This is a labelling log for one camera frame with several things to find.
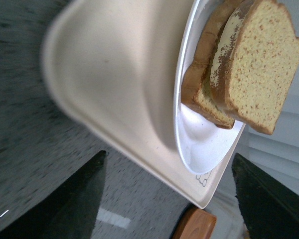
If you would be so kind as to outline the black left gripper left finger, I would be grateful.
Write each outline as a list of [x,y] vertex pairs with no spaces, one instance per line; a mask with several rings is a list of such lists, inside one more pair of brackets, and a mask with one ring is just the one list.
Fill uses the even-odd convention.
[[0,232],[0,239],[89,239],[105,185],[107,153],[99,151],[64,183]]

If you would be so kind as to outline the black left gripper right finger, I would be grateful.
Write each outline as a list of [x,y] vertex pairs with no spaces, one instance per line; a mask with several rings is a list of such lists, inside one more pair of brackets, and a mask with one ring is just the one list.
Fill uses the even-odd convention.
[[239,209],[252,239],[299,239],[299,195],[236,153]]

